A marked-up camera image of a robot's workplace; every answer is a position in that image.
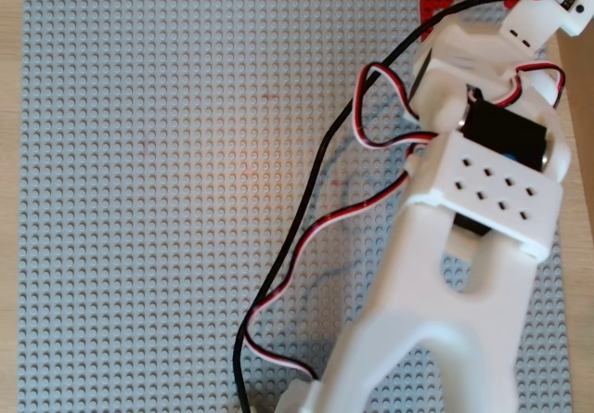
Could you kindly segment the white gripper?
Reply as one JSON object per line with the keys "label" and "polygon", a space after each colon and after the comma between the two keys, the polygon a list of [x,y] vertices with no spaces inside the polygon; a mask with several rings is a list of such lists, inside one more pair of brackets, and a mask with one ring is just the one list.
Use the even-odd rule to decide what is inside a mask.
{"label": "white gripper", "polygon": [[470,89],[504,110],[559,131],[555,104],[562,69],[526,58],[494,30],[438,25],[421,44],[415,62],[410,114],[429,131],[453,131],[462,124]]}

